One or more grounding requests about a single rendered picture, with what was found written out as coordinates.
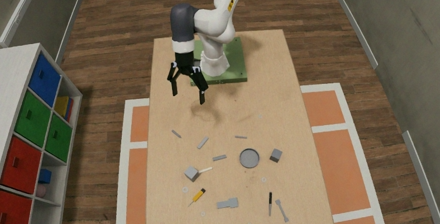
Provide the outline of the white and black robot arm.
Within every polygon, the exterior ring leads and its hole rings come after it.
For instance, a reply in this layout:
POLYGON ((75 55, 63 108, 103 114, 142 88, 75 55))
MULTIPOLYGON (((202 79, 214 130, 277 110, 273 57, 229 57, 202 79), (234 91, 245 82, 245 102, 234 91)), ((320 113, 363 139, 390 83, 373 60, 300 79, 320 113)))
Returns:
POLYGON ((170 23, 173 51, 190 53, 195 49, 194 34, 202 44, 201 60, 194 59, 194 66, 200 66, 206 75, 215 77, 230 67, 223 51, 223 44, 230 43, 235 36, 232 14, 238 0, 214 0, 216 9, 207 10, 189 3, 176 4, 171 9, 170 23))

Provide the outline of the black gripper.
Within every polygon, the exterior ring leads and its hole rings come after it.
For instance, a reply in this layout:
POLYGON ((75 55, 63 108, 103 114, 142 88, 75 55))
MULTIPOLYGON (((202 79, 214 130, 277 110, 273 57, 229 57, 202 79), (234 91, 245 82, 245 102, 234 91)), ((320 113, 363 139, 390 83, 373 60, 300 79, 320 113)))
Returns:
POLYGON ((167 78, 167 80, 170 81, 173 96, 178 94, 176 80, 180 74, 189 76, 189 78, 191 78, 198 87, 200 104, 202 105, 205 102, 204 92, 206 92, 209 86, 202 74, 201 67, 194 66, 194 51, 186 54, 179 54, 175 52, 175 61, 171 63, 171 68, 167 78), (178 68, 178 71, 174 75, 176 67, 178 68), (193 74, 191 75, 191 73, 193 74))

